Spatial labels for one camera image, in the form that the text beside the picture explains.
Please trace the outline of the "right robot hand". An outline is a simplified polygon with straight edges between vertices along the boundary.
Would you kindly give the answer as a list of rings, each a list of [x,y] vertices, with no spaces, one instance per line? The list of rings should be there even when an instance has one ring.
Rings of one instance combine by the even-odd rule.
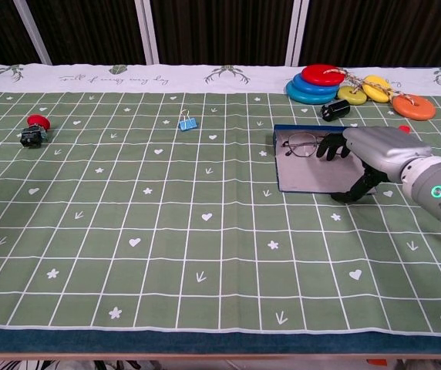
[[[316,156],[331,161],[337,152],[346,158],[353,154],[362,161],[363,175],[344,193],[332,193],[341,203],[352,203],[364,197],[380,183],[398,183],[402,171],[414,160],[432,156],[431,146],[388,126],[349,127],[341,133],[329,133],[319,143]]]

